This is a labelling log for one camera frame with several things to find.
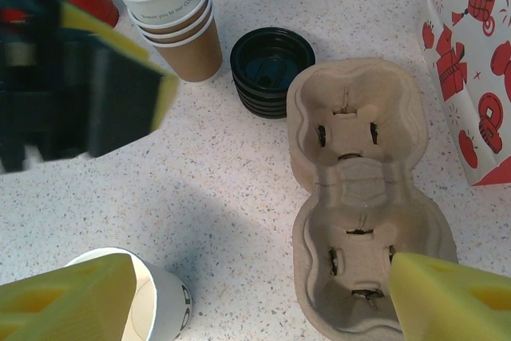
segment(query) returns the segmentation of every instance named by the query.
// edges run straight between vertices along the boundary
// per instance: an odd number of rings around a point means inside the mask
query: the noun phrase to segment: paper cup
[[[192,314],[188,289],[173,274],[121,248],[99,248],[84,253],[66,267],[115,253],[131,256],[137,289],[121,341],[171,341],[185,328]]]
[[[208,0],[200,0],[199,4],[195,6],[193,10],[191,10],[188,14],[183,16],[182,18],[165,24],[152,25],[148,23],[141,22],[138,20],[133,12],[128,10],[128,15],[137,26],[139,26],[144,31],[153,33],[153,34],[170,34],[172,32],[177,32],[182,30],[185,27],[188,27],[194,21],[196,21],[203,13],[206,7],[208,6]]]
[[[185,81],[208,80],[222,66],[222,50],[215,15],[211,12],[208,22],[195,35],[177,43],[155,43],[142,38],[154,46],[177,76]]]
[[[171,32],[170,34],[151,34],[150,32],[146,32],[140,29],[141,34],[143,34],[148,40],[155,43],[177,43],[182,40],[191,38],[193,35],[197,34],[202,28],[208,23],[209,17],[213,12],[213,4],[211,0],[208,1],[208,5],[206,9],[199,16],[197,20],[194,21],[190,26],[183,28],[177,32]]]
[[[193,10],[200,0],[122,0],[136,19],[152,25],[179,20]]]

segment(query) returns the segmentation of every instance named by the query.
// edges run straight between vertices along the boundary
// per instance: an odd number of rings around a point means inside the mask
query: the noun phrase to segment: paper bag
[[[418,27],[471,185],[511,181],[511,0],[427,0]]]

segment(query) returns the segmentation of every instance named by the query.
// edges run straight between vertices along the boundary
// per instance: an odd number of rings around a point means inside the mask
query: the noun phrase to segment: brown paper cup
[[[208,80],[222,66],[222,50],[213,12],[201,31],[181,42],[161,44],[149,41],[144,35],[142,37],[185,81]]]
[[[208,1],[209,0],[200,0],[199,4],[189,14],[183,16],[179,20],[170,23],[165,23],[162,25],[153,25],[141,22],[129,9],[128,15],[133,21],[133,23],[135,23],[144,31],[147,31],[151,34],[171,34],[173,32],[183,30],[184,28],[193,24],[198,18],[200,18],[200,16],[208,7]]]
[[[204,10],[204,13],[192,23],[190,26],[184,28],[183,30],[172,32],[170,34],[151,34],[149,32],[141,30],[141,34],[143,34],[148,40],[155,43],[177,43],[188,38],[191,38],[193,35],[197,34],[201,31],[204,26],[208,23],[209,18],[211,17],[211,13],[213,12],[213,7],[211,1],[208,3],[208,7]]]

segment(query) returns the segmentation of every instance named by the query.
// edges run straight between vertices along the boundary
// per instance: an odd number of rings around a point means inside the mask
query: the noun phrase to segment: black cup lid
[[[253,89],[260,96],[285,94],[293,79],[314,64],[311,45],[284,28],[253,30],[245,34],[231,52],[233,77],[245,89]]]

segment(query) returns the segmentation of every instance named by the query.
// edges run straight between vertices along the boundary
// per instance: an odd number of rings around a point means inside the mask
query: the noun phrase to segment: white speckled countertop
[[[214,0],[222,73],[184,83],[159,131],[100,159],[0,176],[0,284],[116,245],[190,287],[183,341],[324,340],[295,299],[291,228],[307,194],[291,174],[286,121],[245,110],[229,71],[235,41],[262,26],[302,34],[318,61],[384,57],[414,75],[430,129],[416,184],[445,213],[463,264],[511,276],[511,189],[465,180],[414,36],[424,1]],[[118,29],[143,44],[124,11]]]

